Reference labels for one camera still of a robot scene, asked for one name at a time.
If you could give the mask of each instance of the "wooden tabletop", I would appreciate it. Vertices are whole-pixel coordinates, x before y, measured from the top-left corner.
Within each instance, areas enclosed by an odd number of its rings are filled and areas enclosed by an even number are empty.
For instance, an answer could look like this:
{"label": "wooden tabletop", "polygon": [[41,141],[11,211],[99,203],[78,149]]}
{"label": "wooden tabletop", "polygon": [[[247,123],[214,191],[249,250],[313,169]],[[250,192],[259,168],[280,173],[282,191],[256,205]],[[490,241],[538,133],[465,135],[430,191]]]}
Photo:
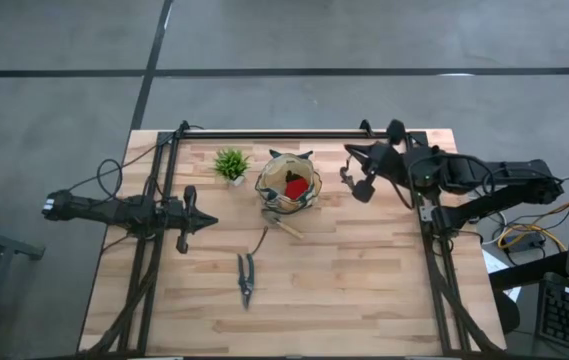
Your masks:
{"label": "wooden tabletop", "polygon": [[[430,144],[456,152],[451,130],[426,131]],[[156,136],[157,131],[134,131],[126,160],[152,147]],[[355,200],[340,183],[338,171],[347,157],[343,144],[371,142],[180,141],[173,195],[181,198],[186,185],[195,185],[196,206],[219,218],[219,223],[190,235],[186,255],[175,249],[178,232],[167,232],[147,354],[440,354],[417,215],[402,205],[383,179],[375,182],[376,192],[368,204]],[[239,187],[229,187],[211,170],[216,151],[225,147],[250,155],[251,168]],[[236,254],[250,252],[266,225],[254,185],[270,160],[269,149],[295,154],[313,150],[311,160],[323,187],[314,207],[285,218],[304,233],[303,240],[270,229],[255,256],[256,289],[245,311],[237,285]],[[152,155],[124,169],[119,196],[141,193]],[[358,166],[351,169],[356,181],[363,177]],[[444,198],[448,203],[462,201]],[[106,245],[123,235],[121,229],[109,229]],[[80,348],[94,344],[123,307],[135,241],[127,239],[102,256]],[[478,239],[473,235],[456,238],[453,259],[464,305],[491,340],[504,347]],[[456,343],[450,311],[447,317]]]}

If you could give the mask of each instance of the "black cable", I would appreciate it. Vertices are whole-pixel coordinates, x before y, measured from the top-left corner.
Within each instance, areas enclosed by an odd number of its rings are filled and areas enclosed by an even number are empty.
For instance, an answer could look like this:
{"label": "black cable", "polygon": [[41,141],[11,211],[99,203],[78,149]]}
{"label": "black cable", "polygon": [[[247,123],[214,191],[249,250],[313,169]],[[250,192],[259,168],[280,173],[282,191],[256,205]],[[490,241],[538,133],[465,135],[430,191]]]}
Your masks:
{"label": "black cable", "polygon": [[[499,169],[495,169],[495,170],[493,171],[493,173],[498,173],[498,172],[500,172],[500,171],[528,171],[528,172],[535,173],[535,174],[537,174],[537,175],[542,175],[542,176],[544,176],[544,177],[547,178],[547,179],[555,180],[555,181],[557,181],[557,182],[560,183],[560,184],[564,182],[564,180],[562,180],[562,179],[560,179],[560,178],[558,178],[558,177],[555,177],[555,176],[549,175],[549,174],[545,174],[545,173],[543,173],[543,172],[541,172],[541,171],[539,171],[539,170],[535,170],[535,169],[531,169],[531,168],[523,168],[523,167],[522,167],[522,168],[517,168],[517,167],[499,168]],[[519,178],[517,178],[517,177],[510,177],[509,179],[517,180],[517,179],[519,179]]]}
{"label": "black cable", "polygon": [[[511,227],[511,226],[513,226],[513,225],[522,225],[522,226],[530,225],[530,224],[518,223],[517,220],[519,220],[519,219],[523,219],[523,218],[527,218],[527,217],[542,217],[542,216],[547,216],[547,215],[557,215],[557,214],[560,214],[560,213],[566,211],[566,209],[563,209],[562,211],[557,212],[557,213],[555,213],[555,214],[545,213],[545,214],[522,215],[522,216],[518,216],[517,218],[515,218],[515,219],[512,220],[512,221],[509,221],[509,222],[508,222],[507,224],[505,224],[505,225],[502,225],[501,223],[498,223],[498,224],[500,225],[500,227],[498,227],[497,229],[495,229],[495,230],[493,231],[493,238],[496,237],[496,235],[497,235],[498,232],[502,232],[502,231],[504,230],[504,228],[506,228],[506,227]],[[556,227],[560,226],[562,223],[564,223],[564,221],[566,221],[566,219],[568,218],[568,216],[569,216],[569,211],[568,211],[566,214],[564,214],[564,217],[562,218],[562,220],[560,220],[558,223],[556,223],[556,224],[554,224],[554,225],[551,225],[551,226],[546,227],[546,228],[540,227],[539,230],[526,230],[526,231],[527,231],[527,232],[539,232],[539,233],[541,233],[542,230],[549,230],[549,229],[556,228]]]}
{"label": "black cable", "polygon": [[260,238],[260,242],[257,243],[255,250],[251,251],[251,255],[255,255],[257,250],[259,250],[260,246],[262,246],[262,241],[264,241],[264,238],[266,237],[267,232],[268,232],[268,226],[264,226],[264,230],[262,231],[262,237]]}
{"label": "black cable", "polygon": [[482,234],[475,232],[475,231],[467,231],[467,230],[458,230],[457,232],[461,232],[464,234],[472,234],[472,235],[477,235],[480,238],[480,245],[484,244],[484,236],[482,236]]}
{"label": "black cable", "polygon": [[160,193],[162,197],[164,197],[164,193],[162,190],[160,190],[160,184],[157,182],[157,179],[155,179],[155,190],[157,190],[157,192]]}
{"label": "black cable", "polygon": [[[491,171],[491,169],[489,169],[488,166],[486,166],[486,164],[482,160],[478,159],[475,156],[463,155],[463,154],[444,153],[444,157],[466,159],[466,160],[472,161],[472,162],[476,163],[477,165],[481,166],[482,168],[484,168],[484,170],[486,170],[486,175],[484,175],[484,178],[482,179],[482,190],[487,195],[493,195],[493,193],[495,192],[495,186],[496,186],[494,172]],[[491,179],[491,191],[486,191],[486,181],[489,178]]]}
{"label": "black cable", "polygon": [[124,236],[123,238],[117,239],[115,241],[113,241],[112,243],[106,245],[105,248],[102,249],[102,251],[100,252],[100,255],[104,254],[106,252],[106,250],[110,249],[111,247],[121,243],[122,241],[128,239],[129,237],[131,237],[130,235],[126,234],[126,236]]}
{"label": "black cable", "polygon": [[391,182],[391,185],[393,185],[393,189],[395,189],[397,196],[400,198],[404,206],[406,206],[409,210],[412,210],[415,207],[415,204],[413,202],[413,197],[411,196],[411,204],[409,205],[408,201],[406,201],[406,198],[404,198],[404,195],[402,195],[402,193],[400,192],[400,189],[397,188],[397,184],[395,184],[395,181],[393,180],[389,181]]}
{"label": "black cable", "polygon": [[568,211],[566,212],[566,215],[564,215],[564,217],[562,218],[562,220],[560,220],[560,221],[559,221],[557,224],[555,224],[555,225],[552,225],[552,226],[549,226],[549,227],[545,227],[545,228],[542,228],[542,229],[543,229],[543,230],[547,230],[547,231],[550,230],[550,229],[554,229],[554,228],[556,228],[556,227],[562,225],[562,223],[563,223],[564,221],[566,221],[566,219],[568,219],[568,216],[569,216],[569,207],[568,207]]}
{"label": "black cable", "polygon": [[[138,161],[139,159],[143,158],[146,154],[148,154],[148,153],[150,153],[151,151],[153,151],[153,150],[154,150],[155,148],[157,148],[158,146],[162,146],[162,145],[168,143],[169,141],[171,141],[171,139],[173,139],[173,133],[171,133],[165,140],[163,140],[163,141],[161,141],[161,142],[159,142],[159,143],[157,143],[157,144],[151,146],[148,150],[144,151],[141,155],[139,155],[139,156],[136,157],[135,159],[133,159],[133,160],[127,162],[127,163],[124,163],[123,165],[120,166],[120,168],[123,169],[123,168],[125,168],[125,167],[127,167],[127,166],[129,166],[129,165],[131,165],[131,164],[133,164],[133,163],[135,163],[135,162]],[[117,170],[118,170],[118,168],[109,170],[109,171],[107,171],[107,172],[105,172],[105,173],[102,173],[101,176],[105,176],[105,175],[114,173],[114,172],[117,171]],[[73,189],[75,189],[75,188],[77,188],[77,187],[79,187],[79,186],[82,186],[82,185],[88,183],[88,182],[91,182],[91,181],[93,181],[93,180],[96,180],[97,178],[98,178],[98,176],[93,176],[93,177],[90,177],[90,178],[88,178],[88,179],[82,180],[82,181],[78,182],[77,184],[75,184],[75,185],[69,187],[69,188],[66,189],[66,190],[71,191],[71,190],[73,190]]]}
{"label": "black cable", "polygon": [[[117,171],[117,180],[115,182],[115,189],[113,190],[113,192],[108,191],[108,189],[106,188],[106,186],[104,186],[104,183],[102,182],[102,167],[105,164],[108,163],[113,163],[115,164],[115,170]],[[104,191],[104,193],[106,193],[106,195],[108,195],[108,197],[104,200],[102,200],[102,202],[107,202],[111,199],[117,199],[117,192],[120,191],[120,188],[122,187],[122,180],[124,177],[124,174],[122,174],[122,166],[115,160],[113,159],[104,159],[100,165],[97,167],[97,175],[95,175],[96,179],[97,179],[97,183],[99,184],[100,188],[102,188],[102,191]]]}
{"label": "black cable", "polygon": [[[451,240],[451,238],[447,239],[448,241],[446,242],[447,244],[447,248],[448,248],[448,252],[452,253],[453,249],[455,249],[455,243],[453,242],[453,240]],[[440,247],[442,246],[442,241],[438,239],[438,242],[440,243]],[[435,254],[436,256],[442,256],[442,254],[438,253],[435,251],[435,249],[433,249],[433,254]]]}
{"label": "black cable", "polygon": [[[546,251],[544,250],[543,246],[535,246],[535,249],[540,249],[542,250],[542,259],[544,259],[546,257]],[[522,264],[516,264],[515,261],[513,261],[513,259],[511,258],[511,254],[510,251],[504,251],[504,254],[506,254],[506,257],[508,258],[508,261],[511,262],[511,264],[513,264],[513,266],[519,266]]]}

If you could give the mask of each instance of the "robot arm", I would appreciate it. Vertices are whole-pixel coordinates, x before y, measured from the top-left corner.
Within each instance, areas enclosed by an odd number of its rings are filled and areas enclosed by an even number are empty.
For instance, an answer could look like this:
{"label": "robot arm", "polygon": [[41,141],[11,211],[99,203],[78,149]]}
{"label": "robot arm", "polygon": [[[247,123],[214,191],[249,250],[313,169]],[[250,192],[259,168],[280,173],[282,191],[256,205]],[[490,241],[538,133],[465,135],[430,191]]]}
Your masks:
{"label": "robot arm", "polygon": [[217,223],[217,218],[195,207],[197,192],[192,185],[184,189],[184,202],[171,197],[167,202],[156,204],[153,198],[135,195],[125,199],[96,200],[75,196],[68,190],[49,194],[42,209],[48,220],[71,220],[75,218],[117,225],[131,235],[148,237],[155,229],[179,229],[177,250],[186,254],[187,234]]}
{"label": "robot arm", "polygon": [[[484,162],[474,156],[449,154],[437,146],[429,147],[419,142],[399,153],[393,145],[399,145],[406,138],[406,131],[398,120],[391,122],[387,135],[389,143],[344,146],[362,165],[366,178],[354,184],[352,177],[347,175],[347,161],[340,169],[342,182],[362,202],[371,199],[377,176],[395,187],[399,185],[422,194],[436,204],[431,211],[431,220],[437,235],[450,235],[471,218],[486,217],[521,203],[549,204],[563,193],[561,180],[551,174],[542,160]],[[442,191],[461,195],[478,187],[485,190],[484,196],[458,207],[439,205]]]}

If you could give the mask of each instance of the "gray floor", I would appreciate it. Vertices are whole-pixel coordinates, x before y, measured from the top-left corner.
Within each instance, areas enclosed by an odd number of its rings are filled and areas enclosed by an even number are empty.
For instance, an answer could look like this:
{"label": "gray floor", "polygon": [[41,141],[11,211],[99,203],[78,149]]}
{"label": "gray floor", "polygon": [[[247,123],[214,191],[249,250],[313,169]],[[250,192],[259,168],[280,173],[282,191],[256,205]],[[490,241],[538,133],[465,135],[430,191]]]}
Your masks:
{"label": "gray floor", "polygon": [[[175,1],[158,68],[569,66],[565,0]],[[0,1],[0,70],[142,69],[160,7]],[[91,176],[106,157],[121,159],[140,84],[0,79],[0,232],[47,246],[41,262],[13,266],[0,358],[74,351],[104,227],[47,222],[39,211],[49,192]],[[155,79],[142,128],[183,119],[207,128],[353,128],[363,118],[450,127],[460,152],[543,158],[569,176],[569,76]],[[569,200],[565,190],[560,200]],[[87,186],[82,194],[99,193]],[[480,229],[489,237],[492,223]],[[569,221],[555,233],[568,244]],[[533,329],[535,296],[527,288],[520,298],[523,331]],[[514,352],[557,355],[524,334],[507,340]]]}

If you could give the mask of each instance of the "fabric basket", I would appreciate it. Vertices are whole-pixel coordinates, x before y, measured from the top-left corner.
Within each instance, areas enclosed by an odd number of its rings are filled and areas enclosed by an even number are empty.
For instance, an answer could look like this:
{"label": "fabric basket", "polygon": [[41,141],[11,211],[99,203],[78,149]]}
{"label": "fabric basket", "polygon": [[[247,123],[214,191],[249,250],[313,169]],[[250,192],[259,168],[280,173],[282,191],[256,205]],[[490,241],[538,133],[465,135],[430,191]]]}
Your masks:
{"label": "fabric basket", "polygon": [[[270,153],[273,159],[264,166],[255,183],[264,209],[289,215],[312,206],[322,189],[320,174],[313,169],[313,163],[309,160],[313,152],[294,155],[270,150]],[[302,177],[308,183],[308,188],[297,199],[285,195],[287,180],[292,175]]]}

